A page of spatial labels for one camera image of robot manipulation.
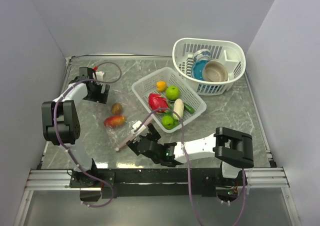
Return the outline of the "brown fake mushroom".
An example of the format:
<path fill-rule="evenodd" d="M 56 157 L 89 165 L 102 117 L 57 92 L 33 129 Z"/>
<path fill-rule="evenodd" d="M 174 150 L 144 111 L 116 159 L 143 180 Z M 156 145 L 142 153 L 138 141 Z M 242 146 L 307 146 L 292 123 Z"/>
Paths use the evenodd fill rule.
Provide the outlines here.
<path fill-rule="evenodd" d="M 121 115 L 123 112 L 123 106 L 121 103 L 114 103 L 112 106 L 111 106 L 111 113 L 113 115 Z"/>

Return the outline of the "green fake apple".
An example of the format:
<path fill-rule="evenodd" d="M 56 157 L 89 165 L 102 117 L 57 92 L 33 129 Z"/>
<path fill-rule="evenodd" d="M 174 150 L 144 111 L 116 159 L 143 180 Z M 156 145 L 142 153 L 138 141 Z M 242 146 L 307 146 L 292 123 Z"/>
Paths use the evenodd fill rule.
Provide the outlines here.
<path fill-rule="evenodd" d="M 164 115 L 161 120 L 162 126 L 167 130 L 172 130 L 176 127 L 176 120 L 170 115 Z"/>
<path fill-rule="evenodd" d="M 165 91 L 165 95 L 167 99 L 174 101 L 180 97 L 180 90 L 176 86 L 169 86 Z"/>

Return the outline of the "clear zip top bag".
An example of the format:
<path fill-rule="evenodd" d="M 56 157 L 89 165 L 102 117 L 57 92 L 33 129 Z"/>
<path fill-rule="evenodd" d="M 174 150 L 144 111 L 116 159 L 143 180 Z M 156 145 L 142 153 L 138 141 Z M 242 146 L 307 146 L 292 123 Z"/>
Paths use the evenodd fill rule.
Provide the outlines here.
<path fill-rule="evenodd" d="M 110 116 L 114 116 L 111 107 L 114 103 L 120 103 L 123 107 L 122 114 L 125 116 L 125 123 L 119 127 L 106 127 L 104 120 Z M 116 152 L 120 152 L 127 147 L 127 141 L 132 140 L 134 136 L 131 134 L 133 124 L 142 121 L 146 112 L 142 105 L 137 101 L 131 92 L 112 89 L 109 91 L 106 110 L 102 114 L 101 125 L 104 127 L 107 135 L 110 137 L 111 148 Z"/>

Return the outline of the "red fake mango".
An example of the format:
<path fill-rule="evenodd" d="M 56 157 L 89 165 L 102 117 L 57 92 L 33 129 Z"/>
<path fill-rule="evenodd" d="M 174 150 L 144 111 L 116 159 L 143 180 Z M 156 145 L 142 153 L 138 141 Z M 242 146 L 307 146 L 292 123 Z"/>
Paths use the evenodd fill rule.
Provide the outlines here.
<path fill-rule="evenodd" d="M 119 126 L 122 126 L 126 121 L 126 117 L 124 115 L 113 115 L 110 117 L 107 117 L 104 121 L 103 124 L 105 127 L 111 127 L 111 128 L 116 128 Z"/>

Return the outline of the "red fake dragon fruit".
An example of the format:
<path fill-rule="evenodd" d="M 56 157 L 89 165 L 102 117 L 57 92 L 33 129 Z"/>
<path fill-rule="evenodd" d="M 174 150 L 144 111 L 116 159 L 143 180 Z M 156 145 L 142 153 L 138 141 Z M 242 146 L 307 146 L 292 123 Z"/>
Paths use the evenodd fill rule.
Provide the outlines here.
<path fill-rule="evenodd" d="M 156 113 L 163 114 L 167 109 L 170 108 L 167 99 L 163 97 L 161 94 L 150 93 L 148 96 L 148 105 L 154 111 L 157 110 Z"/>

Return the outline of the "green fake leafy vegetable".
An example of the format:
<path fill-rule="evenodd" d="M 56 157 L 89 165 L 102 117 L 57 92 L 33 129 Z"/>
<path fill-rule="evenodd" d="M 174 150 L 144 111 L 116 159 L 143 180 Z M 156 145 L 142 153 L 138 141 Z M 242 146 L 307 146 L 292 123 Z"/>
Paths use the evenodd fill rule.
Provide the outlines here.
<path fill-rule="evenodd" d="M 195 113 L 195 110 L 190 105 L 188 105 L 187 103 L 184 103 L 184 110 L 187 111 L 189 114 L 194 114 Z"/>

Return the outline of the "orange fake fruit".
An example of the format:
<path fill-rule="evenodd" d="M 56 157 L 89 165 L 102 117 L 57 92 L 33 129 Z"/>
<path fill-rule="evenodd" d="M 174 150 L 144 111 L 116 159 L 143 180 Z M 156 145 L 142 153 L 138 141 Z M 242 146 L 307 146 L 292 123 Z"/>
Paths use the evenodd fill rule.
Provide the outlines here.
<path fill-rule="evenodd" d="M 165 81 L 158 81 L 156 83 L 156 90 L 158 92 L 165 92 L 167 89 L 167 83 Z"/>

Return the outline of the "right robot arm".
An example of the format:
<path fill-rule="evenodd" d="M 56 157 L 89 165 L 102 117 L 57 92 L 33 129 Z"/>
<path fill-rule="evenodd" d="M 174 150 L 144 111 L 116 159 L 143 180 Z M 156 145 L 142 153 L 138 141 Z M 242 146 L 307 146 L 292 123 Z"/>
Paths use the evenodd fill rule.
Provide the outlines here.
<path fill-rule="evenodd" d="M 161 138 L 152 123 L 138 121 L 126 145 L 137 155 L 143 155 L 165 167 L 174 168 L 191 160 L 217 158 L 221 160 L 219 181 L 232 184 L 242 169 L 254 167 L 253 137 L 241 131 L 218 127 L 209 136 L 186 141 L 160 144 Z"/>

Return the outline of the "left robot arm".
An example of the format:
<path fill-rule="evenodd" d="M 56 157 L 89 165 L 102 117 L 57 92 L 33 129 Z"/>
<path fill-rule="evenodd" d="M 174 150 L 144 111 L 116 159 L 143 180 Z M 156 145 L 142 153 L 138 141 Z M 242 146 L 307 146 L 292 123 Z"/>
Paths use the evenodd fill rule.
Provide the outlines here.
<path fill-rule="evenodd" d="M 71 177 L 87 187 L 102 184 L 94 160 L 78 142 L 81 134 L 77 105 L 81 100 L 106 104 L 110 85 L 102 84 L 104 73 L 97 67 L 81 67 L 68 88 L 41 105 L 42 130 L 46 141 L 61 147 L 73 162 Z"/>

